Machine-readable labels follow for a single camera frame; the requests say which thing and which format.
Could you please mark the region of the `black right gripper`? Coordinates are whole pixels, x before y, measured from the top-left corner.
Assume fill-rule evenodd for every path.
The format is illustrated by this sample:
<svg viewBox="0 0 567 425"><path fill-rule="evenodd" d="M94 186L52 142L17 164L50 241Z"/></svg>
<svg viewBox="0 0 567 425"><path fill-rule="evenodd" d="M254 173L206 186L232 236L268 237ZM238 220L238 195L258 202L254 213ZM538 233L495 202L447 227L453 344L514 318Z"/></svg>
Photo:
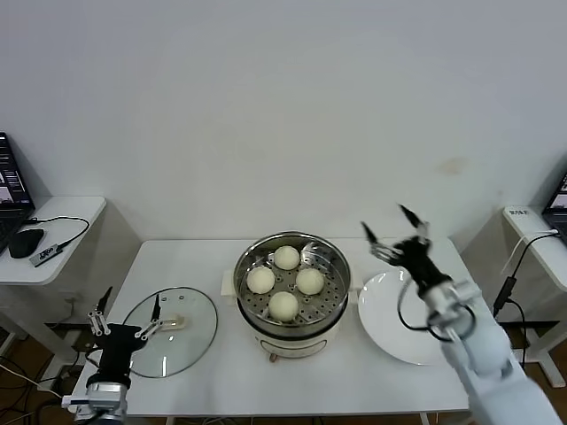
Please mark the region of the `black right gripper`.
<svg viewBox="0 0 567 425"><path fill-rule="evenodd" d="M451 282L448 274L442 273L429 257L431 239L429 235L430 224L421 220L417 214L405 205L398 204L404 217L414 228L416 236L404 239L394 246L382 243L378 240L369 226L362 221L366 240L369 243L370 254L389 265L405 268L419 292L428 292L445 282Z"/></svg>

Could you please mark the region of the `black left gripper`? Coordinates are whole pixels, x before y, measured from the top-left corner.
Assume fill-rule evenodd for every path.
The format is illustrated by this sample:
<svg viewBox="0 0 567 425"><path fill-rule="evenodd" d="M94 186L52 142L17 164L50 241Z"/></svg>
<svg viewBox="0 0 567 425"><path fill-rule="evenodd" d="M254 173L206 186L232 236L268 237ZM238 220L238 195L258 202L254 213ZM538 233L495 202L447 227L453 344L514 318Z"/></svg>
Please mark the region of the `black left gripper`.
<svg viewBox="0 0 567 425"><path fill-rule="evenodd" d="M110 287L88 313L94 336L101 336L97 345L102 349L97 371L99 382L131 384L130 361L134 352L142 349L142 340L148 340L161 326L160 297L154 299L150 322L142 328L124 324L107 324L105 308L112 292Z"/></svg>

